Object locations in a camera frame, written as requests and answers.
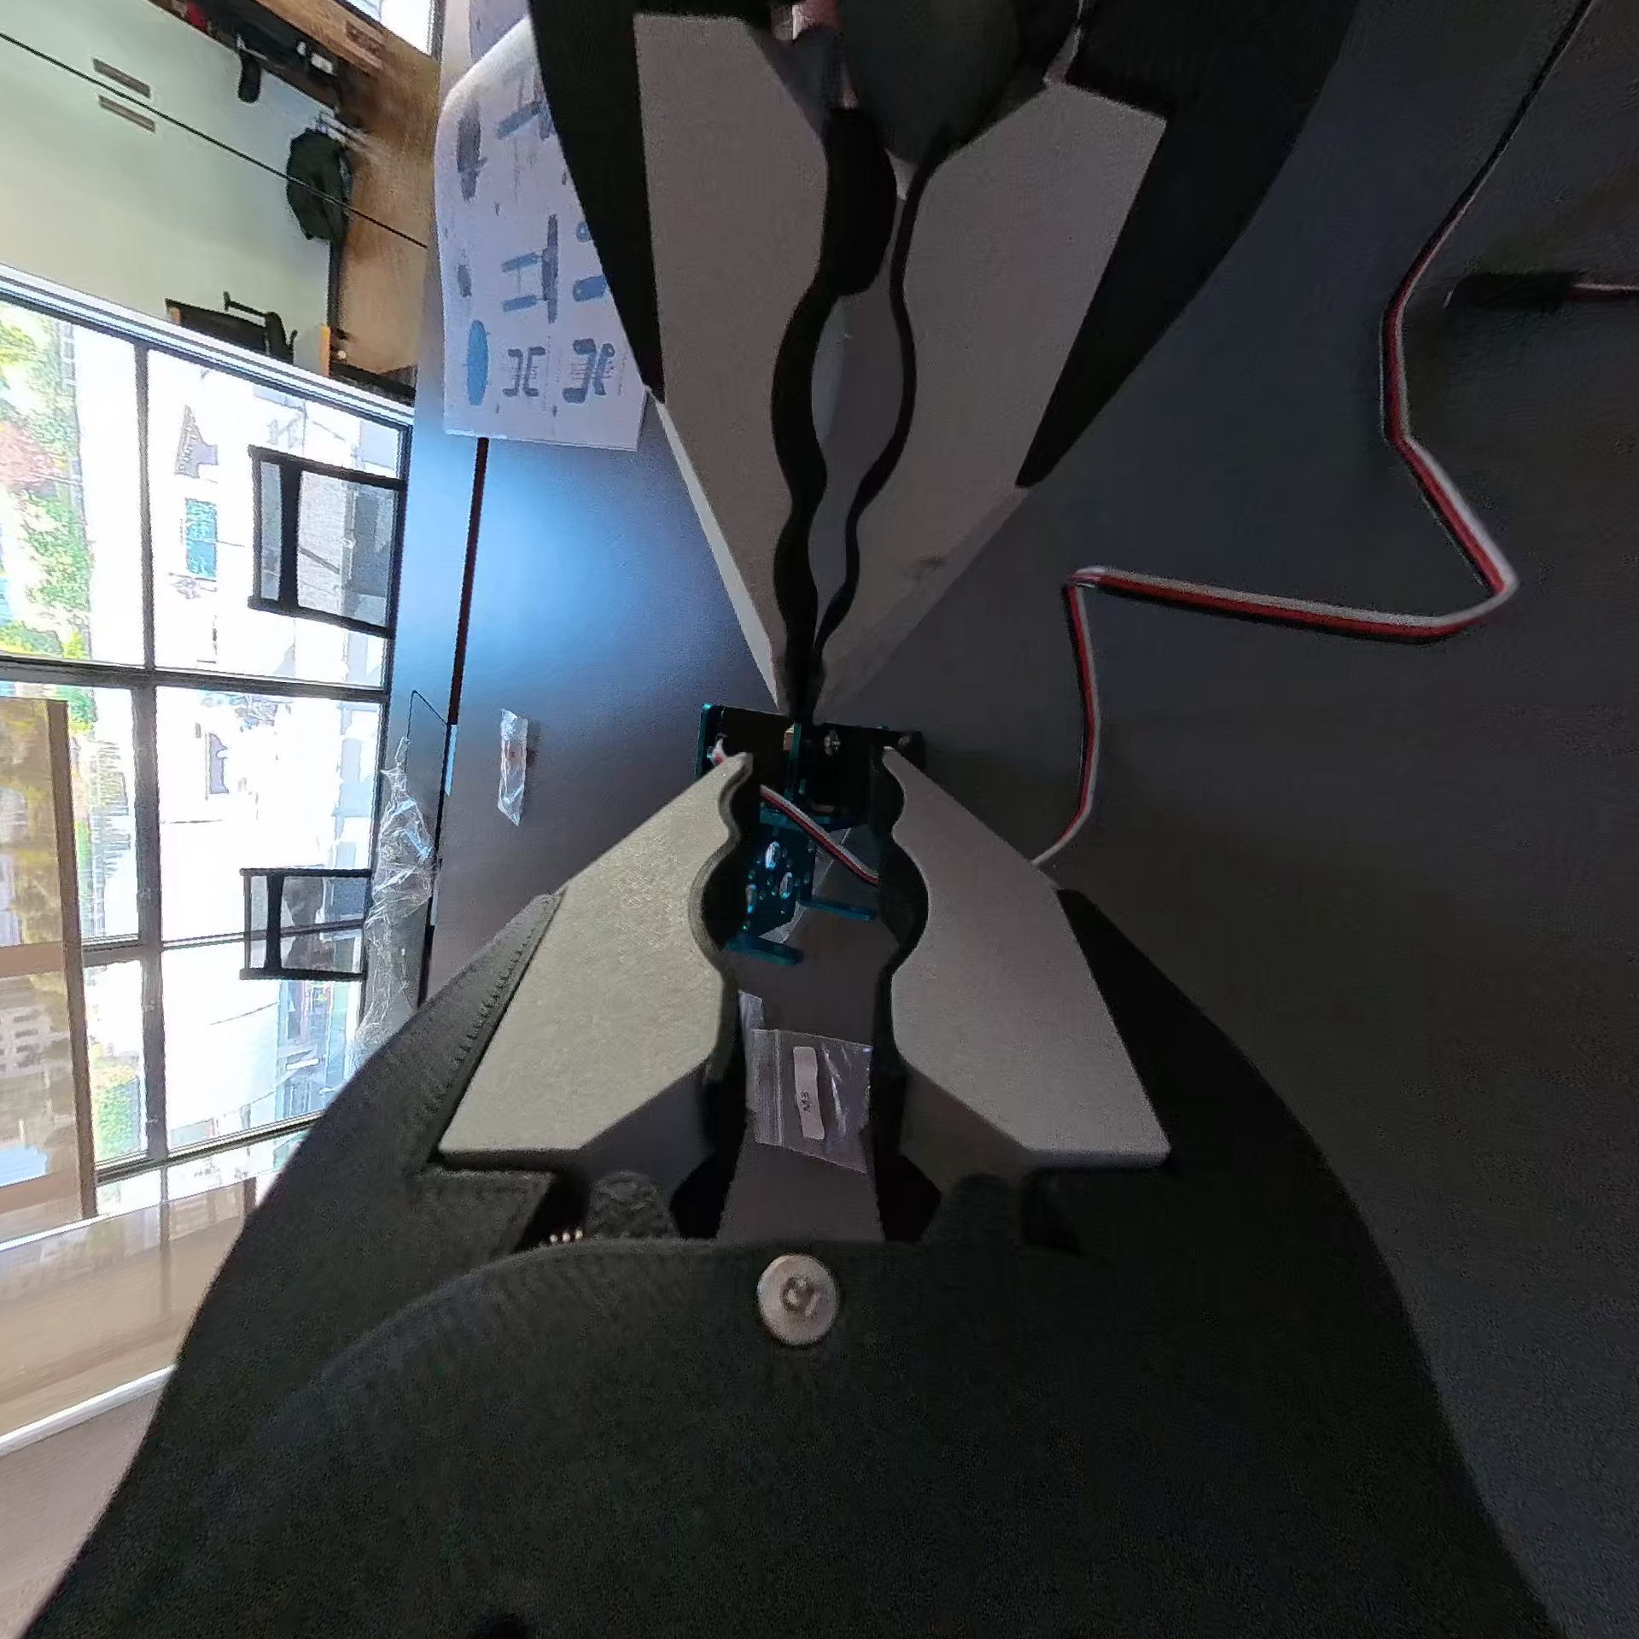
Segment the black backpack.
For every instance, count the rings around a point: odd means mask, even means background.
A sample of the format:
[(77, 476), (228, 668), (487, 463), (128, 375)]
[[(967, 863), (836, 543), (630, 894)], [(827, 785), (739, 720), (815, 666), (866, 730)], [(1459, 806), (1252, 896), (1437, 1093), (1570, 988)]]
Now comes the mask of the black backpack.
[(298, 133), (284, 162), (284, 197), (306, 240), (339, 250), (349, 236), (354, 199), (347, 145), (325, 129)]

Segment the large window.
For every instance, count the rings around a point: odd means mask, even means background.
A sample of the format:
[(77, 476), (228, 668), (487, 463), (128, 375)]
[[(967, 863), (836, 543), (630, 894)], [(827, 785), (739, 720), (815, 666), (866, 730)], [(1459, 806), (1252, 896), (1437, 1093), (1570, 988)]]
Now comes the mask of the large window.
[(393, 638), (247, 609), (263, 445), (407, 480), (407, 408), (3, 268), (3, 705), (60, 709), (83, 1001), (3, 980), (3, 1243), (294, 1148), (360, 984), (241, 980), (243, 869), (376, 861)]

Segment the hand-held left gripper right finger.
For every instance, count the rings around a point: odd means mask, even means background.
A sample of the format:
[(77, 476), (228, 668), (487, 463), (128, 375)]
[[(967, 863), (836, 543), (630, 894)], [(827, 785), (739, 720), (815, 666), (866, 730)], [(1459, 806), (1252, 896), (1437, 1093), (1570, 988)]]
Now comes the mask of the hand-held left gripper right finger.
[(975, 1177), (1147, 1171), (1172, 1150), (1055, 884), (905, 753), (873, 767), (873, 1210), (918, 1237)]

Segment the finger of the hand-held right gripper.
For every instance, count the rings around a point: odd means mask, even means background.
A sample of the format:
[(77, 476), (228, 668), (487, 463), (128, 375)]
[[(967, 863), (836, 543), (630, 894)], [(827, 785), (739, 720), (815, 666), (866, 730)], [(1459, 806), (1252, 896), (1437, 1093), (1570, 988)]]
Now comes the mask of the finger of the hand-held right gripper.
[(821, 117), (772, 43), (713, 16), (635, 14), (661, 430), (770, 703), (788, 707), (772, 562), (790, 513), (772, 373), (821, 254)]
[(903, 283), (912, 416), (858, 525), (823, 703), (854, 697), (1020, 508), (1020, 467), (1162, 133), (1158, 113), (1049, 84), (928, 182)]

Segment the clear plastic screw bag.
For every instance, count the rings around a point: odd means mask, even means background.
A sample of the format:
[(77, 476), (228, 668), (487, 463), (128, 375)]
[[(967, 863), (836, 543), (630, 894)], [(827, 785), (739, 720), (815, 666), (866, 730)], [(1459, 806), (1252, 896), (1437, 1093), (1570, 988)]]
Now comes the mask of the clear plastic screw bag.
[(868, 1171), (868, 1044), (752, 1027), (743, 1052), (752, 1142), (852, 1175)]

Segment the black mesh chair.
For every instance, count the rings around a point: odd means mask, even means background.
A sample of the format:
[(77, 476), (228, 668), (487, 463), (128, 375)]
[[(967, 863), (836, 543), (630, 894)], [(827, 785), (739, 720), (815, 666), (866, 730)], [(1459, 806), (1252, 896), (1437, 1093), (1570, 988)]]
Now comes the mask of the black mesh chair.
[(241, 980), (360, 984), (366, 869), (243, 869)]
[(405, 480), (251, 445), (247, 609), (390, 640)]

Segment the servo with blue bracket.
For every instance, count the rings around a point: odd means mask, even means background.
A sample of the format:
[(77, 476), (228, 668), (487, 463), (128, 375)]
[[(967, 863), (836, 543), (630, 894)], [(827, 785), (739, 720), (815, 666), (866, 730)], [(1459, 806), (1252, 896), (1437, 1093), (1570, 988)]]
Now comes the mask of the servo with blue bracket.
[(899, 752), (916, 769), (926, 765), (918, 730), (803, 724), (772, 711), (702, 707), (696, 773), (741, 753), (758, 791), (739, 921), (723, 941), (729, 952), (793, 968), (801, 954), (788, 947), (788, 935), (805, 912), (873, 919), (877, 865), (848, 839), (868, 828), (881, 752)]

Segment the instruction booklet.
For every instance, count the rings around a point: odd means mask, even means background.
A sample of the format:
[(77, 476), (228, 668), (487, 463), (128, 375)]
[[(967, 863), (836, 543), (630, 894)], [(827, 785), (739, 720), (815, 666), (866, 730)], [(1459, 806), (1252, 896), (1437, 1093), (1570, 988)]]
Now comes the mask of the instruction booklet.
[(434, 137), (442, 426), (633, 451), (647, 391), (559, 145), (524, 2), (450, 4)]

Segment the dark grey desk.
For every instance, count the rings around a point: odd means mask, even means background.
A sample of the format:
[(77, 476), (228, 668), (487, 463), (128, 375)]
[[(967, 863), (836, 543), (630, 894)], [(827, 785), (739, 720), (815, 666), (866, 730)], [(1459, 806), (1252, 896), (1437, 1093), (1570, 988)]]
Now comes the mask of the dark grey desk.
[(1074, 800), (1059, 586), (1111, 566), (1435, 613), (1476, 582), (1408, 428), (1521, 588), (1377, 646), (1092, 595), (1098, 804), (1057, 859), (1252, 1062), (1406, 1302), (1566, 1635), (1634, 1635), (1634, 312), (1459, 307), (1634, 273), (1634, 4), (1355, 4), (1199, 293), (836, 714), (1035, 851)]

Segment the crumpled clear plastic film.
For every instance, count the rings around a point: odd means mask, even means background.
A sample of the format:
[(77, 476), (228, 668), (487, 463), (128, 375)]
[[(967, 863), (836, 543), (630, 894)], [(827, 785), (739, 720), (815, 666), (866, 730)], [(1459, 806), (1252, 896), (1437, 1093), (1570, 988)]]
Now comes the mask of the crumpled clear plastic film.
[(356, 1073), (421, 1007), (411, 999), (411, 958), (405, 954), (405, 939), (425, 894), (427, 843), (419, 810), (405, 794), (403, 736), (391, 750), (380, 779), (382, 808), (370, 908), (362, 931), (366, 972), (354, 1036), (347, 1052), (349, 1073)]

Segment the clear acrylic sheet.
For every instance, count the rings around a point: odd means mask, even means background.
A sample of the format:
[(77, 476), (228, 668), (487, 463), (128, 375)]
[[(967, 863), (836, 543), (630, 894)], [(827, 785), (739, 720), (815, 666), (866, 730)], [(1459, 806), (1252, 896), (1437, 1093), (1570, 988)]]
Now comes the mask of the clear acrylic sheet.
[(423, 902), (411, 917), (405, 954), (411, 958), (411, 999), (421, 1005), (427, 995), (427, 972), (436, 929), (436, 874), (440, 867), (440, 832), (448, 769), (454, 753), (454, 730), (419, 691), (411, 691), (403, 736), (405, 794), (419, 810), (427, 861), (423, 867)]

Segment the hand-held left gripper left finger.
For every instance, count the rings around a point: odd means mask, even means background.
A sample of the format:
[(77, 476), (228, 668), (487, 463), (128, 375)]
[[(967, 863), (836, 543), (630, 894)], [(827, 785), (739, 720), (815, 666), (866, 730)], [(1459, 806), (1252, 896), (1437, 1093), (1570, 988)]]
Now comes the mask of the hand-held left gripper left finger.
[(561, 1228), (635, 1175), (686, 1237), (721, 1233), (745, 1142), (723, 943), (752, 828), (733, 753), (546, 898), (436, 1142), (452, 1183), (540, 1185)]

